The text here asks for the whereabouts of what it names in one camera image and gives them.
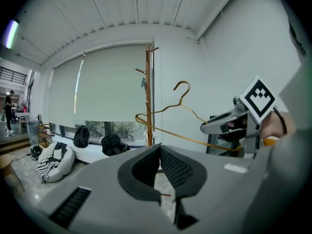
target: striped blanket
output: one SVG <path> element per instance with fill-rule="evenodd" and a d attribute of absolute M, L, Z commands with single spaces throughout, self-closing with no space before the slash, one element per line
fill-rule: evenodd
<path fill-rule="evenodd" d="M 43 178 L 45 176 L 49 176 L 50 171 L 58 167 L 58 165 L 61 163 L 67 151 L 66 146 L 67 146 L 66 144 L 58 142 L 52 154 L 47 158 L 38 162 L 35 169 L 36 172 L 38 173 L 41 183 L 44 183 L 45 181 L 43 180 Z"/>

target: stairs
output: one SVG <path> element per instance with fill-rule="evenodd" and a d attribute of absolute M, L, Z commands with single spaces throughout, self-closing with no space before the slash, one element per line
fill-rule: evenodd
<path fill-rule="evenodd" d="M 0 143 L 0 155 L 30 146 L 28 137 L 21 137 Z"/>

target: gold wire hanger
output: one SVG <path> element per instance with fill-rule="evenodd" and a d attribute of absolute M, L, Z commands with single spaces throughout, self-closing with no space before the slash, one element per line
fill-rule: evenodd
<path fill-rule="evenodd" d="M 179 86 L 180 84 L 182 84 L 182 83 L 188 84 L 189 88 L 188 88 L 187 91 L 181 96 L 180 101 L 179 101 L 179 104 L 167 106 L 167 107 L 165 107 L 163 110 L 156 111 L 156 112 L 151 112 L 151 113 L 149 113 L 149 114 L 137 114 L 137 115 L 136 115 L 136 121 L 137 121 L 138 123 L 141 123 L 141 124 L 143 124 L 143 125 L 145 125 L 145 126 L 152 127 L 152 128 L 154 128 L 154 129 L 157 129 L 157 130 L 162 131 L 162 132 L 164 132 L 164 133 L 167 133 L 167 134 L 170 134 L 170 135 L 174 135 L 174 136 L 177 136 L 177 137 L 180 137 L 180 138 L 183 138 L 183 139 L 187 139 L 187 140 L 190 140 L 190 141 L 199 143 L 199 144 L 203 144 L 203 145 L 206 145 L 206 146 L 211 146 L 211 147 L 214 147 L 214 148 L 219 148 L 219 149 L 223 149 L 223 150 L 227 150 L 227 151 L 231 151 L 231 152 L 240 151 L 240 150 L 242 149 L 241 145 L 239 145 L 239 146 L 238 146 L 237 148 L 235 148 L 235 149 L 231 149 L 231 148 L 226 148 L 226 147 L 222 147 L 222 146 L 216 146 L 216 145 L 208 144 L 208 143 L 205 143 L 205 142 L 201 142 L 201 141 L 199 141 L 199 140 L 195 140 L 195 139 L 192 139 L 192 138 L 187 138 L 187 137 L 184 137 L 184 136 L 181 136 L 181 135 L 177 135 L 177 134 L 175 134 L 175 133 L 171 133 L 171 132 L 168 132 L 168 131 L 166 131 L 166 130 L 163 130 L 163 129 L 154 127 L 154 126 L 152 126 L 152 125 L 147 124 L 147 121 L 145 121 L 144 119 L 142 119 L 142 118 L 139 117 L 139 115 L 144 115 L 144 116 L 153 115 L 153 114 L 157 114 L 157 113 L 164 112 L 164 111 L 167 110 L 168 108 L 171 108 L 171 107 L 179 107 L 179 106 L 180 106 L 180 107 L 182 107 L 182 108 L 185 108 L 185 109 L 187 109 L 187 110 L 190 110 L 190 111 L 197 117 L 197 119 L 199 119 L 199 120 L 205 122 L 206 124 L 208 124 L 205 120 L 199 118 L 199 117 L 197 116 L 197 114 L 196 114 L 192 109 L 187 108 L 187 107 L 184 107 L 184 106 L 182 105 L 183 97 L 186 96 L 186 94 L 187 94 L 187 93 L 189 92 L 189 90 L 190 90 L 190 84 L 189 84 L 187 81 L 185 81 L 185 80 L 179 81 L 179 82 L 177 83 L 177 85 L 175 86 L 174 90 L 176 90 L 176 89 L 178 88 L 178 86 Z"/>

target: white ceiling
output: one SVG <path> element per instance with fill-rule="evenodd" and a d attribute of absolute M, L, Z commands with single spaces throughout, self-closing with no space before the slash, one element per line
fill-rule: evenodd
<path fill-rule="evenodd" d="M 165 24 L 199 38 L 228 0 L 29 0 L 12 51 L 39 65 L 72 42 L 127 24 Z"/>

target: white bean bag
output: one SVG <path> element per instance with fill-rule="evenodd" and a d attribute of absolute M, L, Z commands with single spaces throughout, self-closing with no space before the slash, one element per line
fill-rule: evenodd
<path fill-rule="evenodd" d="M 43 149 L 42 153 L 38 157 L 38 162 L 50 156 L 53 153 L 55 146 L 56 146 L 56 143 L 52 143 L 47 148 Z M 75 153 L 69 145 L 66 146 L 66 150 L 67 151 L 63 157 L 62 162 L 58 165 L 58 167 L 52 169 L 48 175 L 43 177 L 44 181 L 56 182 L 60 180 L 64 175 L 70 172 L 70 170 L 72 169 L 72 165 L 75 161 Z M 61 153 L 61 149 L 55 150 L 55 153 L 56 152 Z"/>

